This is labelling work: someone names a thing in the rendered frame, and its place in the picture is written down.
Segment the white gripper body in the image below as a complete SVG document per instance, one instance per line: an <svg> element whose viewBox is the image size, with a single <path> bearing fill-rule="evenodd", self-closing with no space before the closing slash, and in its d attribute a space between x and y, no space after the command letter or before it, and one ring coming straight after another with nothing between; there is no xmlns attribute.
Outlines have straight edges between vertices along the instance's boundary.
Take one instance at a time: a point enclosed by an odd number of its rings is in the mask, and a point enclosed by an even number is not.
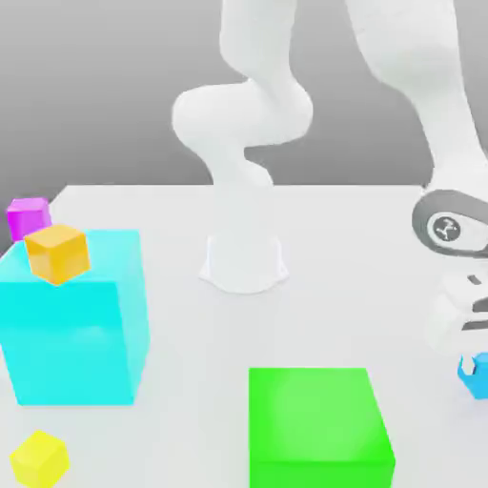
<svg viewBox="0 0 488 488"><path fill-rule="evenodd" d="M428 315L427 343L447 356L488 353L488 311L473 312L440 295Z"/></svg>

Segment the small blue cube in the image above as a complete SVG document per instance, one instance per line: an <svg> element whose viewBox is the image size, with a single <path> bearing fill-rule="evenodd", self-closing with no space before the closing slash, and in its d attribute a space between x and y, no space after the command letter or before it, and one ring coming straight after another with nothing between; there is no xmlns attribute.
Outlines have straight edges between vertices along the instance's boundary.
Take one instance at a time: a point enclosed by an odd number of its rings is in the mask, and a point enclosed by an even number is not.
<svg viewBox="0 0 488 488"><path fill-rule="evenodd" d="M457 375L475 399L488 400L488 353L480 353L475 356L474 364L474 372L467 375L462 368L463 359L461 359Z"/></svg>

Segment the small orange cube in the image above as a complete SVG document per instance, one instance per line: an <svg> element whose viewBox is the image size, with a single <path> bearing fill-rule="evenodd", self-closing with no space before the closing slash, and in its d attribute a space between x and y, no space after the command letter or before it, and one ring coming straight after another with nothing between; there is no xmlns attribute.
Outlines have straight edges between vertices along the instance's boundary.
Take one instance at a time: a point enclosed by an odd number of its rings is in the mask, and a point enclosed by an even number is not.
<svg viewBox="0 0 488 488"><path fill-rule="evenodd" d="M86 234L55 224L24 237L31 272L52 285L62 285L91 269Z"/></svg>

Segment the small yellow cube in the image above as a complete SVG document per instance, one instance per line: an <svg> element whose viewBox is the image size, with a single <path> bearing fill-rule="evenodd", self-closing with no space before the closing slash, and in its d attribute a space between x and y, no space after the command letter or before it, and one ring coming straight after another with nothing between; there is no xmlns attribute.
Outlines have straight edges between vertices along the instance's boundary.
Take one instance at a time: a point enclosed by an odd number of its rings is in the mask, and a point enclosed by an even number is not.
<svg viewBox="0 0 488 488"><path fill-rule="evenodd" d="M70 468L66 443L35 431L10 454L15 479L28 488L52 488Z"/></svg>

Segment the small magenta cube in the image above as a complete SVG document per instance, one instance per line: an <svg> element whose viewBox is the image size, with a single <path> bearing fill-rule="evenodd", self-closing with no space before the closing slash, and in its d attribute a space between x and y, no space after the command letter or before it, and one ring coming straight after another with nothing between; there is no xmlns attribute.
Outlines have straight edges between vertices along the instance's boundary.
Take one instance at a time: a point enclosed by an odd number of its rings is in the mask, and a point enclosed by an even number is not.
<svg viewBox="0 0 488 488"><path fill-rule="evenodd" d="M14 198L6 216L13 242L51 225L49 201L45 197Z"/></svg>

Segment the large green box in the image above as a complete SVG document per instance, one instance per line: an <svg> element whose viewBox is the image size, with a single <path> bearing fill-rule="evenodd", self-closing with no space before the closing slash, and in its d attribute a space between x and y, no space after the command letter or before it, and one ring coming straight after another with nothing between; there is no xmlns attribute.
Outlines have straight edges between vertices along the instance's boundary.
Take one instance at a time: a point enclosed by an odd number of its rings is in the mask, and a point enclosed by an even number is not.
<svg viewBox="0 0 488 488"><path fill-rule="evenodd" d="M366 369L250 369L250 488L392 488L395 467Z"/></svg>

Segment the large cyan box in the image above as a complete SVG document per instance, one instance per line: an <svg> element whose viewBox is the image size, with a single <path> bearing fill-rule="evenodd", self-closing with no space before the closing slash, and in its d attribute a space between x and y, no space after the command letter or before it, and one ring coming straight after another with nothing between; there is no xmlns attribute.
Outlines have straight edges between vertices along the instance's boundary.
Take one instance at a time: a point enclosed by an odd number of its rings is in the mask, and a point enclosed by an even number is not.
<svg viewBox="0 0 488 488"><path fill-rule="evenodd" d="M25 245L0 257L0 348L22 406L134 403L150 347L136 230L90 230L91 268L54 286Z"/></svg>

